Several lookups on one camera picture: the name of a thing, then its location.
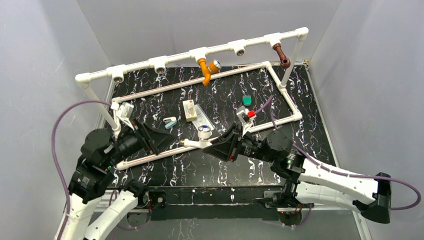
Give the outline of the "white faucet chrome knob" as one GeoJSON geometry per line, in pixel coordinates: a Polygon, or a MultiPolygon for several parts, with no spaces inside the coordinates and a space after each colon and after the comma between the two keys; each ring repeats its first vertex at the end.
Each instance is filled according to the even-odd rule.
{"type": "Polygon", "coordinates": [[[193,147],[193,148],[197,148],[197,149],[204,149],[207,148],[209,146],[212,146],[213,143],[212,141],[215,138],[211,138],[212,136],[212,128],[208,125],[200,125],[197,128],[197,136],[198,136],[198,140],[189,140],[188,138],[183,139],[180,141],[180,144],[183,147],[193,147]]]}

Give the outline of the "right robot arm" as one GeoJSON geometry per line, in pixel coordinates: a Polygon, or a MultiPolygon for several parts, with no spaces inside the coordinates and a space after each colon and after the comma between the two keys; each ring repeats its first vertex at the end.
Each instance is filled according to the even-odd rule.
{"type": "Polygon", "coordinates": [[[281,199],[288,207],[338,206],[376,223],[391,221],[390,175],[362,175],[321,162],[296,147],[281,130],[257,139],[249,132],[242,135],[242,127],[233,124],[202,151],[225,162],[243,155],[271,163],[271,171],[286,180],[281,199]]]}

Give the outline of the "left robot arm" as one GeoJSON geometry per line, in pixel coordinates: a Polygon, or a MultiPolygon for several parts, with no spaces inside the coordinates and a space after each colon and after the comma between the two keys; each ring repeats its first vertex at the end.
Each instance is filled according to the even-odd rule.
{"type": "Polygon", "coordinates": [[[104,240],[129,210],[149,203],[149,188],[131,180],[121,187],[118,198],[102,216],[90,224],[92,215],[109,184],[115,179],[112,167],[144,150],[158,155],[176,141],[169,132],[133,119],[117,138],[106,129],[92,130],[85,138],[75,171],[67,187],[66,209],[56,240],[104,240]]]}

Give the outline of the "clear plastic package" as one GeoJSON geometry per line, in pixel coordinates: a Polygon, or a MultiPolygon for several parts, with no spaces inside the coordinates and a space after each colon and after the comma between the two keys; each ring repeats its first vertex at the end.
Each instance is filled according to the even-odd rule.
{"type": "Polygon", "coordinates": [[[194,105],[194,110],[197,115],[196,120],[192,121],[192,124],[198,128],[200,126],[208,126],[212,131],[215,130],[215,126],[212,123],[212,121],[209,119],[209,117],[206,115],[206,113],[203,111],[203,109],[198,105],[194,105]]]}

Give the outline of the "green tape roll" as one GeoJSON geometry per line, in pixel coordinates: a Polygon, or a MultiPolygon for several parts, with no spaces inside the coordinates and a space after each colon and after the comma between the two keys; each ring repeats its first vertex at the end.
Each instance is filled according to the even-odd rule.
{"type": "Polygon", "coordinates": [[[250,95],[244,95],[242,97],[242,104],[246,107],[252,104],[252,97],[250,95]]]}

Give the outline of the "orange faucet chrome knob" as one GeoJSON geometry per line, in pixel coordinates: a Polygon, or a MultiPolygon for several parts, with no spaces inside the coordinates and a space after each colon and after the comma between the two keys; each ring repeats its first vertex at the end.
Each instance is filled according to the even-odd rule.
{"type": "Polygon", "coordinates": [[[205,58],[200,58],[197,61],[197,64],[200,66],[204,77],[204,80],[202,81],[204,86],[207,86],[210,83],[213,74],[219,73],[222,69],[221,63],[216,59],[207,64],[205,58]]]}

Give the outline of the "brown faucet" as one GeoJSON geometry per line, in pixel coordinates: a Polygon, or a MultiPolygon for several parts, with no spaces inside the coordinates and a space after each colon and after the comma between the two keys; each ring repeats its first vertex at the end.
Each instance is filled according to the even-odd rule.
{"type": "Polygon", "coordinates": [[[291,66],[290,59],[285,55],[285,53],[282,50],[281,44],[276,43],[273,45],[273,50],[276,51],[278,57],[279,57],[279,64],[283,69],[288,69],[291,66]]]}

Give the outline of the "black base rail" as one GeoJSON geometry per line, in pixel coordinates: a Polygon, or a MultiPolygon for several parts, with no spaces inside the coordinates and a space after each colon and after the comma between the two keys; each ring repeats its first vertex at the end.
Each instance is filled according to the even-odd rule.
{"type": "Polygon", "coordinates": [[[149,220],[260,219],[298,224],[309,204],[279,199],[281,186],[177,186],[149,188],[142,204],[124,213],[145,214],[149,220]]]}

